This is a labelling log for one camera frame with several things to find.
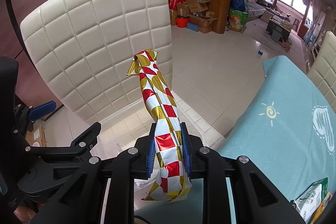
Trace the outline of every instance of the wrapping paper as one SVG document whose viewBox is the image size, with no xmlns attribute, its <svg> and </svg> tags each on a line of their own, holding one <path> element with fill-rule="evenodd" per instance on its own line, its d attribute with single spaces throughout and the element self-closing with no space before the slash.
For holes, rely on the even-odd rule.
<svg viewBox="0 0 336 224">
<path fill-rule="evenodd" d="M 183 200 L 191 188 L 184 171 L 182 136 L 177 106 L 159 68 L 157 52 L 143 50 L 134 56 L 127 75 L 139 75 L 146 109 L 156 122 L 155 152 L 160 173 L 144 200 Z"/>
</svg>

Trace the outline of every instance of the white leather chair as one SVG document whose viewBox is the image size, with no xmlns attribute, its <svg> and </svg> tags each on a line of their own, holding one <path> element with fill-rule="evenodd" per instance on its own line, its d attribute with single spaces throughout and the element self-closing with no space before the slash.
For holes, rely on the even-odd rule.
<svg viewBox="0 0 336 224">
<path fill-rule="evenodd" d="M 171 85 L 168 0 L 48 0 L 22 21 L 21 33 L 50 90 L 87 123 L 142 97 L 139 78 L 126 73 L 144 48 L 158 52 Z"/>
<path fill-rule="evenodd" d="M 332 32 L 325 34 L 319 54 L 307 76 L 336 113 L 336 37 Z"/>
</svg>

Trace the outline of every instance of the colorful bag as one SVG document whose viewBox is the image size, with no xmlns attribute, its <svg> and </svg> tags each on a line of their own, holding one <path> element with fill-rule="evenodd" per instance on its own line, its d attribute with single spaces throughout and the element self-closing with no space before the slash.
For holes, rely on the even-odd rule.
<svg viewBox="0 0 336 224">
<path fill-rule="evenodd" d="M 248 17 L 248 12 L 230 9 L 230 30 L 241 33 L 244 32 Z"/>
</svg>

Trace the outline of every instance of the rolled wrapping paper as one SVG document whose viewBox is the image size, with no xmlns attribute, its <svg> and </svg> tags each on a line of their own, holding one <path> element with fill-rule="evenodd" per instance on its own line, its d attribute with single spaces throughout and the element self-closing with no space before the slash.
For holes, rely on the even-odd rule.
<svg viewBox="0 0 336 224">
<path fill-rule="evenodd" d="M 191 182 L 184 170 L 179 114 L 159 68 L 157 52 L 143 50 L 134 56 L 127 75 L 139 75 L 146 109 L 156 122 L 155 152 L 160 173 L 144 200 L 176 202 L 187 197 Z"/>
</svg>

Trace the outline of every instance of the cardboard box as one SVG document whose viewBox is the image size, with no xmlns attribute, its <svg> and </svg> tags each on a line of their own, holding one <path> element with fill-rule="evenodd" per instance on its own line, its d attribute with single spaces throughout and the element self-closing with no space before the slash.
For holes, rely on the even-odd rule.
<svg viewBox="0 0 336 224">
<path fill-rule="evenodd" d="M 33 132 L 27 131 L 26 141 L 30 146 L 47 146 L 47 142 L 44 137 L 44 128 L 40 125 Z"/>
<path fill-rule="evenodd" d="M 170 25 L 175 26 L 177 11 L 169 9 L 169 15 L 170 15 Z"/>
<path fill-rule="evenodd" d="M 177 14 L 182 17 L 188 17 L 190 10 L 186 2 L 177 4 Z"/>
<path fill-rule="evenodd" d="M 197 0 L 186 0 L 185 2 L 188 4 L 191 13 L 200 13 L 208 10 L 207 3 L 210 2 L 210 0 L 202 0 L 201 2 L 197 2 Z"/>
<path fill-rule="evenodd" d="M 211 32 L 214 21 L 217 20 L 217 18 L 198 17 L 192 14 L 189 14 L 188 16 L 190 16 L 190 23 L 199 26 L 199 31 L 202 33 Z"/>
<path fill-rule="evenodd" d="M 212 11 L 206 11 L 206 13 L 205 13 L 205 17 L 208 17 L 208 18 L 213 18 L 213 16 L 215 15 L 215 13 L 214 12 L 212 12 Z"/>
</svg>

